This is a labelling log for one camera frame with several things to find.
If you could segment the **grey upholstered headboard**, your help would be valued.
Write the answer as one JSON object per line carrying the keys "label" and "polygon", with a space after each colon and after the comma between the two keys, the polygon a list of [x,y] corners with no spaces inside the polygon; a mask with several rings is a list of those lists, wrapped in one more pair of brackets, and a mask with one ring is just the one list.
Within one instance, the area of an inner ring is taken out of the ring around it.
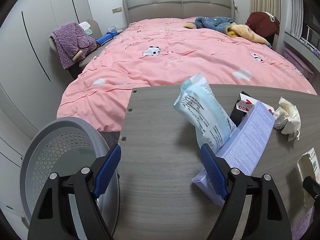
{"label": "grey upholstered headboard", "polygon": [[234,0],[123,0],[127,24],[154,18],[235,18]]}

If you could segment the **grey perforated trash basket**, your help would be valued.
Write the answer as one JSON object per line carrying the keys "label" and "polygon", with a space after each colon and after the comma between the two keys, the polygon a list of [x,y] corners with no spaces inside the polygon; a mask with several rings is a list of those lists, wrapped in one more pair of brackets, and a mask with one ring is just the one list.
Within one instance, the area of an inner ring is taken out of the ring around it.
{"label": "grey perforated trash basket", "polygon": [[37,133],[29,144],[20,171],[20,195],[27,221],[50,174],[75,174],[90,167],[117,142],[79,118],[57,119]]}

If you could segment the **purple fleece garment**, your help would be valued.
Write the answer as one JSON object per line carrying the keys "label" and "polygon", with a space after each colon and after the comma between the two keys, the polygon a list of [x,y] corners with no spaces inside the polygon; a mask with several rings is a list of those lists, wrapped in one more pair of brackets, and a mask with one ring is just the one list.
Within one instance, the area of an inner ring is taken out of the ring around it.
{"label": "purple fleece garment", "polygon": [[95,39],[88,36],[76,22],[69,22],[55,29],[51,38],[64,69],[72,67],[97,48]]}

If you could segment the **blue folded item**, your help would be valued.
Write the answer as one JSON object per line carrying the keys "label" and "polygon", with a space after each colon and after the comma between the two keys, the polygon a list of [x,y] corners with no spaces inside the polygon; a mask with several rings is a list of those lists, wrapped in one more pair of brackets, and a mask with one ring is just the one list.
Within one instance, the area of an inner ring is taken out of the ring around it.
{"label": "blue folded item", "polygon": [[117,36],[117,35],[118,35],[118,32],[117,32],[116,30],[114,30],[114,31],[111,31],[111,32],[106,33],[105,35],[103,35],[103,36],[100,37],[100,38],[97,38],[97,39],[95,40],[95,42],[96,42],[97,44],[99,44],[100,46],[102,46],[102,45],[105,44],[106,42],[112,40],[112,39],[113,39],[115,36]]}

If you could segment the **purple long carton box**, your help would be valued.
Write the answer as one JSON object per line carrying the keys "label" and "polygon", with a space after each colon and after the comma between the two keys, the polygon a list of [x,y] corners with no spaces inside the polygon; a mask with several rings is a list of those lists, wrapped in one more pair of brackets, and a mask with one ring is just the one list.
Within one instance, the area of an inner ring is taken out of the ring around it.
{"label": "purple long carton box", "polygon": [[[273,125],[273,115],[258,101],[215,156],[224,159],[230,168],[237,168],[250,176],[263,155]],[[210,147],[201,146],[200,156],[204,169],[192,179],[192,182],[214,204],[223,206],[228,195],[227,180],[212,155]]]}

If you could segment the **white wardrobe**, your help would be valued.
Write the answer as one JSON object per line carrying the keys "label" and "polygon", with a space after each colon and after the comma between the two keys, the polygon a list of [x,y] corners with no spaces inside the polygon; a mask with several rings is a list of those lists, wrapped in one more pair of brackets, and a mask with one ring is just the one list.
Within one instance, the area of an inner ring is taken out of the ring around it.
{"label": "white wardrobe", "polygon": [[88,0],[18,0],[1,26],[1,161],[20,166],[35,134],[56,118],[72,76],[49,37],[91,18]]}

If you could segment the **grey bedside chair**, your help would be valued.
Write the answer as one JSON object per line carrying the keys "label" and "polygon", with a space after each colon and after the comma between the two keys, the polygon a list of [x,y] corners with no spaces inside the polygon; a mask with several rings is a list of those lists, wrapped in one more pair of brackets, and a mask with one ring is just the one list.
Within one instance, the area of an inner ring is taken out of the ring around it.
{"label": "grey bedside chair", "polygon": [[50,48],[58,54],[63,69],[69,71],[73,79],[109,44],[106,42],[99,45],[96,42],[97,38],[102,37],[102,33],[95,20],[88,19],[85,23],[92,31],[90,35],[80,24],[69,22],[55,29],[48,39]]}

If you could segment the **yellow blanket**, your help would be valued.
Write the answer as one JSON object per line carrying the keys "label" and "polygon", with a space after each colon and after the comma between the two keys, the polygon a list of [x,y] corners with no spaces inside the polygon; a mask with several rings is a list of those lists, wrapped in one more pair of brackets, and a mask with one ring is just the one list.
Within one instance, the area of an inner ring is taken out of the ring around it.
{"label": "yellow blanket", "polygon": [[271,44],[265,38],[256,34],[245,24],[231,24],[227,26],[226,34],[229,37],[242,37],[251,42],[264,44],[271,48]]}

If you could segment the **dark red garment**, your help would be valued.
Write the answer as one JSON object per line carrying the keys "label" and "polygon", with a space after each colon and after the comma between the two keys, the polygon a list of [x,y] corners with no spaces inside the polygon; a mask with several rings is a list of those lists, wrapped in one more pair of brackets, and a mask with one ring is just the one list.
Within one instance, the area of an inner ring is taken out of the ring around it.
{"label": "dark red garment", "polygon": [[256,11],[250,14],[246,25],[261,37],[279,35],[280,22],[269,12]]}

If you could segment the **white wipes packet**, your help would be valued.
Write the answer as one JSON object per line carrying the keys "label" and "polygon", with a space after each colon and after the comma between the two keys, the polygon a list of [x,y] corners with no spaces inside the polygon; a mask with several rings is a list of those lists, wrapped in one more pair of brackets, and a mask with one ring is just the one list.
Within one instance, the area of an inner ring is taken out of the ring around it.
{"label": "white wipes packet", "polygon": [[79,23],[79,25],[85,31],[85,33],[87,35],[93,34],[93,31],[91,29],[91,25],[87,21],[81,22],[81,23]]}

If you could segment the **crumpled cream paper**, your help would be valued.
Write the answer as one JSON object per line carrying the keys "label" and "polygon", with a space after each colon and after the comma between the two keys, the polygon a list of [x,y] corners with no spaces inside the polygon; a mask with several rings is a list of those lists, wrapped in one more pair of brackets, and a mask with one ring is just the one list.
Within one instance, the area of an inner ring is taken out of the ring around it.
{"label": "crumpled cream paper", "polygon": [[301,118],[296,105],[281,97],[279,107],[273,114],[275,119],[274,129],[280,130],[281,134],[287,135],[288,141],[299,140],[301,132]]}

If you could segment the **light blue wipes pack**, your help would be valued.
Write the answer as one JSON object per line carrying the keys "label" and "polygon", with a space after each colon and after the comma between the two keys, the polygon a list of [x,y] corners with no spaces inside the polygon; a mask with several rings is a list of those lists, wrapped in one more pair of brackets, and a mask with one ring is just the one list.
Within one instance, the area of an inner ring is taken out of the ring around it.
{"label": "light blue wipes pack", "polygon": [[199,146],[208,144],[214,153],[218,152],[236,130],[236,125],[201,73],[185,80],[180,89],[174,109],[195,127]]}

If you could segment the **green white medicine box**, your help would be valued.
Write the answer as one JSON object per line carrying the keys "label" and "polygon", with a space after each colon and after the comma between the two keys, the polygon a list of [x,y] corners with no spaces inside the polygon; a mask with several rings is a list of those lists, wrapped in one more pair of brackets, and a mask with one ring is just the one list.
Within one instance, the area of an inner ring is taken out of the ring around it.
{"label": "green white medicine box", "polygon": [[297,162],[301,180],[311,176],[318,184],[320,183],[319,162],[314,148],[305,152]]}

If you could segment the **black small object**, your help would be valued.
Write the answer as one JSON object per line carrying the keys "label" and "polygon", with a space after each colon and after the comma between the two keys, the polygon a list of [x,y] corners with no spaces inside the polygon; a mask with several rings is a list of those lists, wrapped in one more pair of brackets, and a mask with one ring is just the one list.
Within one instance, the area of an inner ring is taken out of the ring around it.
{"label": "black small object", "polygon": [[232,122],[235,124],[235,126],[238,127],[246,114],[247,114],[246,112],[243,112],[242,110],[237,109],[237,104],[235,104],[229,117],[232,120]]}

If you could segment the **blue fleece garment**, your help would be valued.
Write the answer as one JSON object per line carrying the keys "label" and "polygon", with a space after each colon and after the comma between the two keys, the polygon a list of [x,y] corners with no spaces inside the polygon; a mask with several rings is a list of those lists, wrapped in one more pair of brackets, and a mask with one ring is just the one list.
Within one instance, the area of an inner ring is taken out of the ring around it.
{"label": "blue fleece garment", "polygon": [[211,29],[220,33],[226,34],[227,28],[235,24],[232,18],[228,17],[197,17],[194,22],[187,22],[184,28],[187,29]]}

